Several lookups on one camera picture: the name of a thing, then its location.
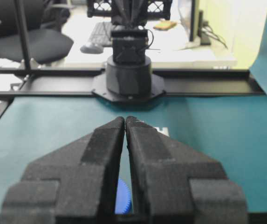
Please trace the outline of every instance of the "desk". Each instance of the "desk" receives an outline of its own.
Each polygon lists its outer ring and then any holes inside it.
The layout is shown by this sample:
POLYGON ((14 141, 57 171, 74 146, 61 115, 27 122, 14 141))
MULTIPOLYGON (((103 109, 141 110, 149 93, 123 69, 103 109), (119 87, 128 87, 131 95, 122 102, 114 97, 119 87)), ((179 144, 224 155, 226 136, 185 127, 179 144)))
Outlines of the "desk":
MULTIPOLYGON (((86 16, 86 7, 77 7, 72 10, 71 17, 64 25, 62 32, 74 40, 74 45, 69 55, 57 66, 60 67, 73 67, 73 68, 99 68, 105 67, 104 63, 107 58, 112 55, 112 48, 105 48, 104 52, 99 55, 83 54, 80 47, 84 45, 95 26, 95 23, 102 21, 110 21, 110 18, 86 16)), ((147 28, 152 28, 153 24, 157 22, 149 22, 147 28)), ((153 47, 159 46, 160 51, 147 50, 146 55, 152 59, 153 68, 213 68, 213 67, 233 67, 237 64, 237 60, 225 49, 220 43, 212 41, 212 46, 201 46, 195 49, 186 49, 174 51, 180 46, 178 37, 183 38, 183 28, 177 25, 175 28, 167 31, 168 46, 165 47, 164 38, 159 37, 158 32, 165 33, 164 31, 155 32, 155 43, 153 47)))
MULTIPOLYGON (((250 212, 267 212, 267 97, 163 97, 143 106, 99 98, 16 98, 0 119, 0 204, 26 165, 111 121, 133 115, 222 162, 250 212)), ((120 177, 130 185, 123 145, 120 177)))

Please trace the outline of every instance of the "teal table surface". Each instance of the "teal table surface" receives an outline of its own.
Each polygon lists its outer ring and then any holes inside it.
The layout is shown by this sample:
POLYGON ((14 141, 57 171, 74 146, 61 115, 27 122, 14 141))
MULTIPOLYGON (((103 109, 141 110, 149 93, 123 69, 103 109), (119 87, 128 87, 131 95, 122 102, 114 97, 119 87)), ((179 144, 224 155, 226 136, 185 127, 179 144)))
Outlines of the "teal table surface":
MULTIPOLYGON (((16 98, 0 119, 0 206, 26 165, 117 116, 135 116, 222 162, 250 212, 267 212, 267 97, 163 97, 117 106, 99 98, 16 98)), ((120 177, 130 185, 126 141, 120 177)))

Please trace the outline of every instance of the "computer mouse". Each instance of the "computer mouse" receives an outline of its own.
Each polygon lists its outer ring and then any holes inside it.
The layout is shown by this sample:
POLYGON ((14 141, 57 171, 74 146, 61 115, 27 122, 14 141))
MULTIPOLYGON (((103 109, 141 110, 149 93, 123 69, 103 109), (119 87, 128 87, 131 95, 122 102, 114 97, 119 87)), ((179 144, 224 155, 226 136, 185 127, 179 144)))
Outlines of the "computer mouse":
POLYGON ((103 53, 103 46, 88 42, 81 47, 81 52, 85 54, 101 54, 103 53))

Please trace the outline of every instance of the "white desk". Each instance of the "white desk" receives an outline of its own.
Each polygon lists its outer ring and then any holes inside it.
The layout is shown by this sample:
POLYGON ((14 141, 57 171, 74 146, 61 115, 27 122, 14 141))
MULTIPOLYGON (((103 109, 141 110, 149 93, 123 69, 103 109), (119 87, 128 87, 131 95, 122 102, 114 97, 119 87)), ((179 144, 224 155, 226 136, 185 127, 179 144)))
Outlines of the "white desk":
MULTIPOLYGON (((96 22, 102 22, 102 17, 88 18, 86 7, 77 7, 72 10, 69 21, 63 27, 62 32, 74 40, 74 45, 69 55, 56 66, 69 68, 99 68, 105 67, 105 62, 112 55, 112 48, 104 48, 99 55, 83 54, 80 47, 84 45, 95 26, 96 22)), ((149 22, 147 28, 152 28, 157 21, 149 22)), ((194 49, 174 50, 180 48, 178 38, 183 38, 183 28, 177 25, 169 31, 154 30, 154 43, 152 48, 160 50, 147 50, 152 60, 153 68, 206 68, 233 67, 237 64, 233 54, 225 49, 221 43, 212 41, 211 46, 200 46, 194 49)))

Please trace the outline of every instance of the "cylindrical base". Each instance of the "cylindrical base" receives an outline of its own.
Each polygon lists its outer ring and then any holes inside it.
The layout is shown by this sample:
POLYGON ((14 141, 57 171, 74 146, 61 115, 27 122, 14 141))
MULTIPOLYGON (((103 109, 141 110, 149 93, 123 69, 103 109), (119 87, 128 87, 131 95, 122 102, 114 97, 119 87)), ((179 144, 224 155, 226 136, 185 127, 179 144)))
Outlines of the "cylindrical base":
POLYGON ((142 96, 151 91, 151 59, 139 65, 116 64, 113 56, 107 60, 107 88, 124 96, 142 96))

